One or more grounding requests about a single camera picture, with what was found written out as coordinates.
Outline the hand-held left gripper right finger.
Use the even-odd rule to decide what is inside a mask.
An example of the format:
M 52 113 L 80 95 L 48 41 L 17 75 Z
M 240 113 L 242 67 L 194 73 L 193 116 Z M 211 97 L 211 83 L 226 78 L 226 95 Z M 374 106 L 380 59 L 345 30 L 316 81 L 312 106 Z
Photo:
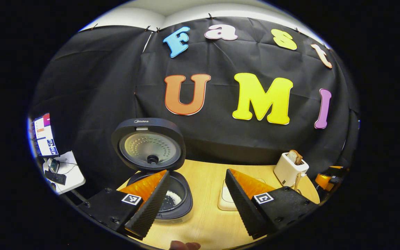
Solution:
M 319 207 L 290 187 L 262 187 L 261 181 L 234 169 L 227 169 L 225 183 L 253 239 L 283 231 Z

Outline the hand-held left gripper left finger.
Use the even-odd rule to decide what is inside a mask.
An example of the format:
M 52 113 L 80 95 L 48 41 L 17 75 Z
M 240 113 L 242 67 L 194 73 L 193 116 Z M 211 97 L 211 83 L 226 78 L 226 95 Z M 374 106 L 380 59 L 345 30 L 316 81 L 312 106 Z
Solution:
M 79 205 L 98 223 L 138 240 L 146 237 L 168 191 L 170 173 L 152 174 L 122 191 L 103 189 Z

